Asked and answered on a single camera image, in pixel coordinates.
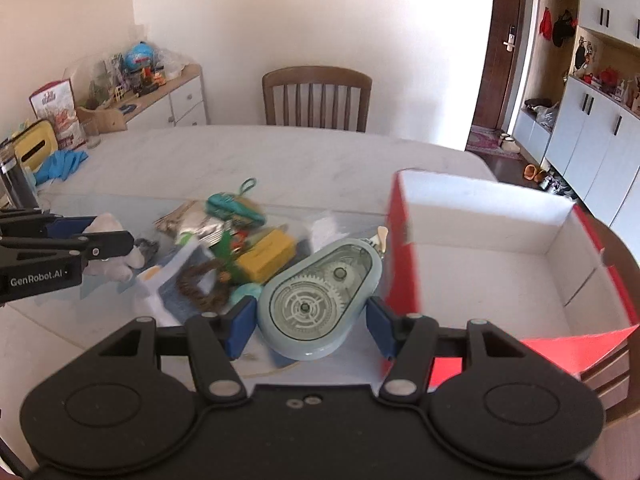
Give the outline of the white plush toy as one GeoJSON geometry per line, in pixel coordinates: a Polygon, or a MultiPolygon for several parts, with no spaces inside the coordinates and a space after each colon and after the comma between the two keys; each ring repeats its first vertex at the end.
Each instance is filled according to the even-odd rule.
{"type": "MultiPolygon", "coordinates": [[[[85,229],[84,234],[115,233],[124,228],[112,214],[99,214],[85,229]]],[[[145,258],[133,240],[122,243],[110,236],[104,245],[105,252],[87,263],[84,274],[103,276],[112,282],[126,283],[141,270],[145,258]]]]}

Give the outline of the brown hair scrunchie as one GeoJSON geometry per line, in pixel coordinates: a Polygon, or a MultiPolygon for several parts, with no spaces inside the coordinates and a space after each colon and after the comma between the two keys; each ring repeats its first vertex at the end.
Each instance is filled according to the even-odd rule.
{"type": "Polygon", "coordinates": [[[201,312],[219,312],[228,302],[231,274],[219,259],[186,266],[177,276],[178,291],[201,312]]]}

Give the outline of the white grey plastic bag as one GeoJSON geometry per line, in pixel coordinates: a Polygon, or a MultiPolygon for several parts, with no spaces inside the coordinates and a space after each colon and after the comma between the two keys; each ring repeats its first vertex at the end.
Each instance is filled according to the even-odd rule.
{"type": "Polygon", "coordinates": [[[160,327],[180,326],[188,318],[198,315],[198,308],[179,292],[177,278],[189,266],[206,263],[213,258],[212,252],[196,240],[172,248],[159,263],[136,277],[132,303],[134,315],[155,318],[160,327]]]}

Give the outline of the light blue gear device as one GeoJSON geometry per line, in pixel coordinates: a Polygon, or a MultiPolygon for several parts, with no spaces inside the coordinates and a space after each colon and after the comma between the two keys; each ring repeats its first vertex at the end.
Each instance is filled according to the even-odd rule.
{"type": "Polygon", "coordinates": [[[257,307],[266,344],[293,361],[333,353],[378,288],[387,234],[337,240],[272,278],[257,307]]]}

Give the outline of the blue cloth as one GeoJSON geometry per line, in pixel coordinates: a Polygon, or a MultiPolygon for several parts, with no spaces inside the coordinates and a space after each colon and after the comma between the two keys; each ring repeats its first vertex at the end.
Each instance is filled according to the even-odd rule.
{"type": "Polygon", "coordinates": [[[35,172],[36,185],[42,185],[52,180],[66,181],[87,159],[88,154],[85,151],[58,150],[54,152],[35,172]]]}

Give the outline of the yellow tissue box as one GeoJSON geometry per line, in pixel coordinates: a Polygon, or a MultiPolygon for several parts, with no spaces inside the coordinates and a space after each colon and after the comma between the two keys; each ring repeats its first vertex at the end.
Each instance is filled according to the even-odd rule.
{"type": "Polygon", "coordinates": [[[32,172],[36,172],[58,150],[54,128],[47,119],[39,119],[12,136],[12,144],[21,165],[32,172]]]}

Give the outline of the silver foil packet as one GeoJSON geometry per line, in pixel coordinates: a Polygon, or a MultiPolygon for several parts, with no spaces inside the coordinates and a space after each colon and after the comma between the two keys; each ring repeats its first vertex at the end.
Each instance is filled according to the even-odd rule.
{"type": "Polygon", "coordinates": [[[190,200],[154,222],[155,229],[172,237],[177,245],[185,245],[191,238],[206,247],[220,242],[226,222],[210,216],[205,203],[190,200]]]}

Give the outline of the red white cardboard box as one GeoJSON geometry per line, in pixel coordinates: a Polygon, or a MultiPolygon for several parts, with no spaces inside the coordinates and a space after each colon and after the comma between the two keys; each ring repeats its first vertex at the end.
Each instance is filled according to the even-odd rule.
{"type": "Polygon", "coordinates": [[[421,170],[395,174],[386,304],[441,326],[497,325],[577,375],[639,327],[608,228],[567,198],[421,170]]]}

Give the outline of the teal striped pouch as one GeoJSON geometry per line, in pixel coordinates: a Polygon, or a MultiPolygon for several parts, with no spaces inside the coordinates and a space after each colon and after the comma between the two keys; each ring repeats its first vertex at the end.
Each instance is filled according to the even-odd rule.
{"type": "Polygon", "coordinates": [[[258,229],[266,224],[262,207],[247,197],[257,185],[255,178],[246,179],[236,193],[220,192],[209,196],[204,208],[211,217],[230,221],[241,229],[258,229]]]}

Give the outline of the red white snack bag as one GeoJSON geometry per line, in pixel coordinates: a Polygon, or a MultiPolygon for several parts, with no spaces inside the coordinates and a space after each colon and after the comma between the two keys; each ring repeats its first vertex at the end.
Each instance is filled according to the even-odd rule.
{"type": "Polygon", "coordinates": [[[69,79],[45,84],[29,96],[29,103],[38,119],[52,124],[60,150],[76,150],[86,143],[69,79]]]}

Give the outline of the blue helmet toy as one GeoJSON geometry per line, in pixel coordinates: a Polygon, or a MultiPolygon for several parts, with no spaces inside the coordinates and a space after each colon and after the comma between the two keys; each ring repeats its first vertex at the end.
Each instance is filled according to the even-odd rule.
{"type": "Polygon", "coordinates": [[[140,41],[131,47],[124,55],[124,65],[129,73],[141,70],[144,66],[154,64],[155,50],[144,41],[140,41]]]}

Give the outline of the patterned door mat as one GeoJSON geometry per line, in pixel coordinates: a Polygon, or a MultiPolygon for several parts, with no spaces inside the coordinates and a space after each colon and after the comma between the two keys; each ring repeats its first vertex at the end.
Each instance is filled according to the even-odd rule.
{"type": "Polygon", "coordinates": [[[475,154],[502,157],[505,159],[520,159],[520,153],[505,151],[501,145],[501,131],[473,126],[470,129],[465,149],[475,154]]]}

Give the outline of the wooden chair behind table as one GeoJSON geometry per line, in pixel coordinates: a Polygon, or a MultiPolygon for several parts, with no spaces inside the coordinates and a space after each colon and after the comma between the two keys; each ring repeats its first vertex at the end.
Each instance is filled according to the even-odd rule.
{"type": "Polygon", "coordinates": [[[349,68],[294,66],[262,76],[266,124],[367,131],[372,78],[349,68]]]}

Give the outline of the brown door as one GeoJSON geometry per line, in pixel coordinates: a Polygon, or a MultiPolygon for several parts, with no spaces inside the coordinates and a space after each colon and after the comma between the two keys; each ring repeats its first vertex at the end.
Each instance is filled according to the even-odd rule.
{"type": "Polygon", "coordinates": [[[501,127],[518,57],[518,34],[525,0],[492,0],[491,21],[472,125],[489,130],[501,127]]]}

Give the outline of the large white wall cabinet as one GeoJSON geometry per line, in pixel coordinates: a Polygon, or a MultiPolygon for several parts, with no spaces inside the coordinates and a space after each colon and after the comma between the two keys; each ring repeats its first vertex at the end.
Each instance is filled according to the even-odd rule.
{"type": "Polygon", "coordinates": [[[515,139],[542,188],[639,251],[639,0],[534,0],[515,139]]]}

